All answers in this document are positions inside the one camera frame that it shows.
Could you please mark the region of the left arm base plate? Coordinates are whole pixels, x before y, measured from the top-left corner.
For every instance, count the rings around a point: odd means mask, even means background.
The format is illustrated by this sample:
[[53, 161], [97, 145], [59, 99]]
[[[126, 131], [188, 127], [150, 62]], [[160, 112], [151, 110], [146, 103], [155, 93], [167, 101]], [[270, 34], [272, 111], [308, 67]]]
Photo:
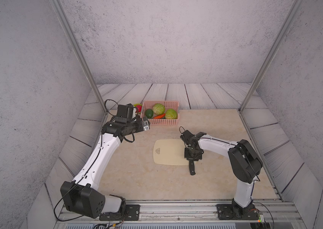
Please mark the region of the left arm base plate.
[[101, 213], [100, 221], [138, 221], [140, 213], [140, 205], [121, 205], [118, 212]]

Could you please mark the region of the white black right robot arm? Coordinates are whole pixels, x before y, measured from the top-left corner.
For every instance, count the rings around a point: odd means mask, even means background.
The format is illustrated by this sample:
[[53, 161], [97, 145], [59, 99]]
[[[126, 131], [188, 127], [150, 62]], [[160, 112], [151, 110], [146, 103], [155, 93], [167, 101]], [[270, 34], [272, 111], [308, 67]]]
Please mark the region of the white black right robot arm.
[[192, 176], [195, 175], [194, 163], [202, 159], [205, 150], [227, 157], [237, 178], [237, 189], [232, 200], [233, 212], [237, 217], [242, 217], [244, 213], [254, 208], [252, 202], [254, 182], [260, 180], [258, 176], [263, 163], [249, 141], [222, 140], [204, 132], [194, 135], [188, 130], [184, 131], [180, 138], [185, 145], [184, 158], [189, 161]]

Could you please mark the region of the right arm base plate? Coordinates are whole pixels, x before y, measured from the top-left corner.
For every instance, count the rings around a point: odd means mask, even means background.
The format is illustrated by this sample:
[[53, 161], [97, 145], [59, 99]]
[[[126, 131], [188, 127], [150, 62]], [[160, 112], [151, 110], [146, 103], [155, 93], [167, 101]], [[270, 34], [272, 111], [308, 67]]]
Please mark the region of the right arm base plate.
[[233, 204], [218, 204], [217, 214], [219, 220], [255, 220], [260, 219], [259, 211], [254, 205], [249, 205], [242, 208], [239, 205]]

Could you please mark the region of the black handled kitchen knife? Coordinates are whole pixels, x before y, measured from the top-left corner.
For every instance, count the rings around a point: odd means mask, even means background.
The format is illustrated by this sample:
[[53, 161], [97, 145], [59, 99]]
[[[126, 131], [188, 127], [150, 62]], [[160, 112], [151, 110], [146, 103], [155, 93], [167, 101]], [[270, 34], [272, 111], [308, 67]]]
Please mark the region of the black handled kitchen knife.
[[194, 176], [196, 174], [193, 160], [189, 160], [189, 171], [191, 176]]

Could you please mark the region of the cream plastic cutting board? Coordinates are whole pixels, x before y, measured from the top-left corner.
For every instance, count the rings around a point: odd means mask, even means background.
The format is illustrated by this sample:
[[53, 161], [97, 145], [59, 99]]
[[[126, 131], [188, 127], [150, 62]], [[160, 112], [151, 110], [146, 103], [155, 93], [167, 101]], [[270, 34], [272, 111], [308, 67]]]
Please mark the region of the cream plastic cutting board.
[[184, 158], [185, 145], [178, 139], [160, 139], [153, 147], [153, 161], [159, 165], [187, 166], [188, 160]]

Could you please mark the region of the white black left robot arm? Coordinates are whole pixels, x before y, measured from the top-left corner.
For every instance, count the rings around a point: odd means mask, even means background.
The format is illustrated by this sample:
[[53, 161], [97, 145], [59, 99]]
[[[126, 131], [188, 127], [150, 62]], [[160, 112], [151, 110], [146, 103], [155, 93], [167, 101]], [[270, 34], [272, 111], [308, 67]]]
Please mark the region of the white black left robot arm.
[[103, 195], [98, 192], [100, 180], [112, 155], [125, 140], [125, 136], [150, 129], [146, 117], [137, 117], [130, 122], [115, 118], [107, 122], [90, 158], [74, 177], [72, 182], [65, 181], [60, 192], [66, 209], [82, 216], [97, 218], [103, 213], [125, 214], [125, 198]]

